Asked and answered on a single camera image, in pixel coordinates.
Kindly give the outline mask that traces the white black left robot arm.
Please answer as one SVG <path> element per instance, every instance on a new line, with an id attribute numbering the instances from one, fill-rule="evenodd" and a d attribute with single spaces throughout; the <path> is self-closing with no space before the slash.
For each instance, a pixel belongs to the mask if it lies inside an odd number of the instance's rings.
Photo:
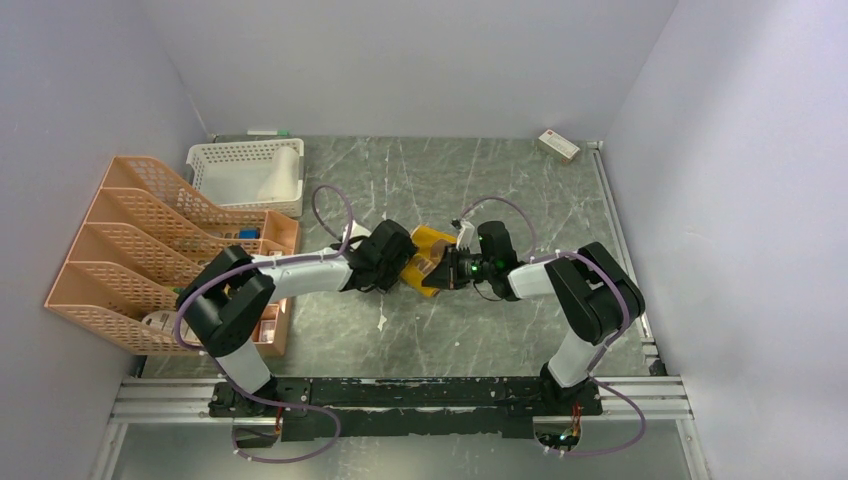
<path id="1" fill-rule="evenodd" d="M 392 220 L 350 231 L 341 241 L 306 254 L 251 255 L 242 246 L 222 250 L 179 294 L 176 324 L 186 325 L 202 350 L 237 390 L 237 403 L 261 416 L 277 400 L 277 380 L 253 342 L 267 306 L 320 292 L 388 292 L 417 248 Z"/>

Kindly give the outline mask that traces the yellow grey patterned towel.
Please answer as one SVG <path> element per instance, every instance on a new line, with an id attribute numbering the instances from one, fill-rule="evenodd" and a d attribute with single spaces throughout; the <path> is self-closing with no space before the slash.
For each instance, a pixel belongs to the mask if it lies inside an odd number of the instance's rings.
<path id="1" fill-rule="evenodd" d="M 440 290 L 424 286 L 423 280 L 442 260 L 445 248 L 456 242 L 456 237 L 426 225 L 419 225 L 412 231 L 411 240 L 417 252 L 402 270 L 400 278 L 421 295 L 434 297 Z"/>

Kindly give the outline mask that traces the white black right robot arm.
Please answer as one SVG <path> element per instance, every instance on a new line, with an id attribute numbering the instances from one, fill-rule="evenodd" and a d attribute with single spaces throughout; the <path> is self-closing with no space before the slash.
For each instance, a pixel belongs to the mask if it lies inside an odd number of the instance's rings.
<path id="1" fill-rule="evenodd" d="M 542 406 L 562 414 L 578 399 L 602 353 L 645 312 L 644 297 L 600 243 L 545 260 L 522 261 L 501 221 L 462 227 L 456 243 L 444 248 L 436 267 L 422 280 L 425 287 L 459 290 L 481 283 L 494 301 L 516 302 L 554 296 L 568 322 L 563 341 L 542 367 Z"/>

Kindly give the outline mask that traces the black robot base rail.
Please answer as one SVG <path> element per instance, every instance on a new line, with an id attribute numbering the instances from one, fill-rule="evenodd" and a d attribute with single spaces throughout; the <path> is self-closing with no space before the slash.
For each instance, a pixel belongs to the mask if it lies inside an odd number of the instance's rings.
<path id="1" fill-rule="evenodd" d="M 245 426 L 269 420 L 280 441 L 342 437 L 499 434 L 529 439 L 540 417 L 598 416 L 598 387 L 562 392 L 540 376 L 401 379 L 278 377 L 263 404 L 226 382 L 214 386 L 208 414 Z"/>

